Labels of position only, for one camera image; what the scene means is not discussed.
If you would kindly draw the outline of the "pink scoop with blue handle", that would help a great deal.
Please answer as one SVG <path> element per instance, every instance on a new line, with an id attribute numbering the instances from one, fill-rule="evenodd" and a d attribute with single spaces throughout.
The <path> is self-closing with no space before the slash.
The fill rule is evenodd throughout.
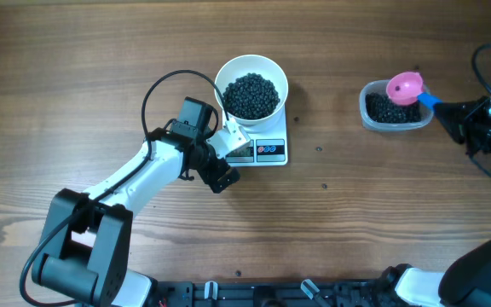
<path id="1" fill-rule="evenodd" d="M 436 96 L 428 94 L 424 89 L 424 80 L 419 72 L 402 72 L 387 83 L 386 95 L 398 106 L 410 106 L 415 102 L 433 110 L 434 106 L 442 103 Z"/>

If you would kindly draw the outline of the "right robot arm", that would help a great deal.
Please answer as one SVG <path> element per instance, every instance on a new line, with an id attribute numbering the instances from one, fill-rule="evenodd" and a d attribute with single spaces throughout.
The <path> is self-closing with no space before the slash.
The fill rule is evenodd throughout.
<path id="1" fill-rule="evenodd" d="M 447 133 L 466 146 L 472 162 L 491 154 L 489 99 L 447 103 L 423 94 L 419 102 L 434 112 Z M 376 295 L 406 306 L 491 306 L 491 240 L 458 258 L 444 273 L 409 265 L 389 267 L 376 280 Z"/>

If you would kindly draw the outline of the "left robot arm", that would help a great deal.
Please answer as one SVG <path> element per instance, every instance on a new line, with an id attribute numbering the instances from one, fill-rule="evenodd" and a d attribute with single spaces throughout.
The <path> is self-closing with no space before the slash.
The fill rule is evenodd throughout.
<path id="1" fill-rule="evenodd" d="M 166 185 L 195 170 L 213 193 L 237 182 L 226 155 L 249 144 L 239 126 L 217 132 L 174 123 L 147 133 L 140 151 L 83 192 L 64 188 L 51 200 L 38 246 L 20 274 L 67 297 L 64 305 L 155 306 L 158 282 L 128 267 L 133 219 Z"/>

